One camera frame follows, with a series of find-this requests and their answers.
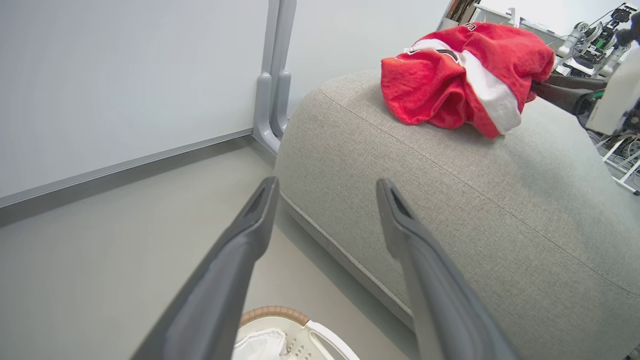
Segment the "white laundry basket brown rim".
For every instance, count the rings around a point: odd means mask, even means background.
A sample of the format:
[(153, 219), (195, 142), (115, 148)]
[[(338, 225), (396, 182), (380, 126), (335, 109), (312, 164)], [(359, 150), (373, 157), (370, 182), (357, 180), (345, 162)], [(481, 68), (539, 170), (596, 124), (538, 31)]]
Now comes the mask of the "white laundry basket brown rim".
[(269, 329), (285, 333), (285, 360), (361, 360), (329, 328), (300, 311), (279, 305), (245, 312), (240, 319), (235, 344), (250, 333)]

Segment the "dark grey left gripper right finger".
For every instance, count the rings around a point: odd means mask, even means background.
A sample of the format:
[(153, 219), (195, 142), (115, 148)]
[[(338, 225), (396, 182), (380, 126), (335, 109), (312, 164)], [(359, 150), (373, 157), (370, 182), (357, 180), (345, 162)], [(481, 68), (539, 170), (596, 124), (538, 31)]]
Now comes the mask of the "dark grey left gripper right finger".
[(522, 360), (438, 240), (388, 178), (375, 183), (388, 252), (406, 283), (421, 360)]

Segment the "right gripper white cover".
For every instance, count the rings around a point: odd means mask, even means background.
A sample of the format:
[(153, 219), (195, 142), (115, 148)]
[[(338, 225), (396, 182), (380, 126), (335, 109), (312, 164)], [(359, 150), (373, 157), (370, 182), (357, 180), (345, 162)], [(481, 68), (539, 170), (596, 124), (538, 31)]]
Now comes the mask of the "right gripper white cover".
[(576, 116), (585, 129), (608, 136), (640, 133), (640, 45), (606, 79), (552, 74), (531, 91)]

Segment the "red jersey with white trim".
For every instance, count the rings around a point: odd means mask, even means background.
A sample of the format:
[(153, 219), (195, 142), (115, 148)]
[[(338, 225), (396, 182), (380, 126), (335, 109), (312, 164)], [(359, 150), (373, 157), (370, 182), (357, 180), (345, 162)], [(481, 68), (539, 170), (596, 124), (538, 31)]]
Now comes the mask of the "red jersey with white trim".
[(495, 139), (521, 125), (535, 82), (546, 81), (556, 55), (536, 34), (492, 22), (432, 32), (381, 60), (387, 109), (405, 125), (473, 125)]

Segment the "white metal rack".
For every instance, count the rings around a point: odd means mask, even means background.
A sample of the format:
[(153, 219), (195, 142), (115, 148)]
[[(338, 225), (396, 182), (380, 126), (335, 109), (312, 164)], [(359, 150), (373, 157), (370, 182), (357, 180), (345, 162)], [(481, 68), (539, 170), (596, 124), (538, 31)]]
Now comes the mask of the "white metal rack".
[(599, 145), (604, 146), (608, 142), (611, 146), (602, 157), (602, 162), (621, 174), (612, 176), (615, 184), (640, 198), (640, 137), (624, 137), (615, 143), (612, 137), (608, 137)]

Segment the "grey fabric sofa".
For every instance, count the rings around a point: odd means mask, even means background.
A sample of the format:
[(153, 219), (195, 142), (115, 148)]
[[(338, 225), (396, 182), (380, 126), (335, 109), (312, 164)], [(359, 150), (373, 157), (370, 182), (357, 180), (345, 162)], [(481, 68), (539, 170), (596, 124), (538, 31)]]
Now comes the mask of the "grey fabric sofa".
[(526, 360), (623, 360), (640, 346), (640, 197), (590, 137), (536, 98), (491, 140), (468, 124), (405, 125), (380, 71), (311, 91), (275, 163), (285, 208), (407, 326), (376, 182), (392, 180)]

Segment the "grey partition foot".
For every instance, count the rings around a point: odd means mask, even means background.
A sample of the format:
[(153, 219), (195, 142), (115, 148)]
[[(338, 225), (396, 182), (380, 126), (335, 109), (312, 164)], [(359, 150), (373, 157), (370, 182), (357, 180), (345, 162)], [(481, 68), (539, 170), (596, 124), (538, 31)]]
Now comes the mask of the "grey partition foot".
[(284, 69), (277, 77), (274, 104), (270, 117), (270, 128), (281, 139), (288, 125), (288, 105), (290, 100), (291, 73)]
[(273, 155), (278, 154), (281, 140), (272, 130), (270, 123), (272, 76), (268, 72), (257, 78), (253, 114), (253, 137)]

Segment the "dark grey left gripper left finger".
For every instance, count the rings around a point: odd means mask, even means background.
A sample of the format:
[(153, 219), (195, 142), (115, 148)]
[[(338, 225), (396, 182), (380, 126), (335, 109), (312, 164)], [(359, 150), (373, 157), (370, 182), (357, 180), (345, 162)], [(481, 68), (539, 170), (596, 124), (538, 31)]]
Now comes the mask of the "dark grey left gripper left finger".
[(130, 360), (231, 360), (250, 278), (269, 246), (278, 200), (278, 178), (264, 178)]

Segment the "grey partition post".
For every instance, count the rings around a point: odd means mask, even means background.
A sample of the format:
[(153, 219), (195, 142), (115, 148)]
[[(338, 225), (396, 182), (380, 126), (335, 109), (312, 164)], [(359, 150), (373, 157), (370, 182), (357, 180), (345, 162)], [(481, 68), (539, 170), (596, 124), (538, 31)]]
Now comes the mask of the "grey partition post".
[(284, 70), (297, 9), (297, 0), (268, 0), (262, 70), (274, 80)]

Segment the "black background equipment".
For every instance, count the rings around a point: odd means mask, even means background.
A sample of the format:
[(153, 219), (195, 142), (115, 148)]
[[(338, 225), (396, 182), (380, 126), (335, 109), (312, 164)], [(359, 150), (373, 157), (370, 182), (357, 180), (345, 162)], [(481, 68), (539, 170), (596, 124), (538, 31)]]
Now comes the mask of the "black background equipment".
[(595, 54), (606, 54), (617, 43), (616, 35), (621, 24), (628, 23), (633, 16), (640, 14), (640, 7), (624, 2), (610, 12), (610, 19), (604, 23), (598, 21), (586, 40), (588, 50)]

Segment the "white clothes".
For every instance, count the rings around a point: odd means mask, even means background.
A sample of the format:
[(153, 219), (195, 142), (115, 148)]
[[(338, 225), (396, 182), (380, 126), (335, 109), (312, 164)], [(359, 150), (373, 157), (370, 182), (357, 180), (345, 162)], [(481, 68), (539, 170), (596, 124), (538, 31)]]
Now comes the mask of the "white clothes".
[(231, 360), (286, 360), (287, 356), (285, 332), (269, 328), (249, 333), (236, 342)]

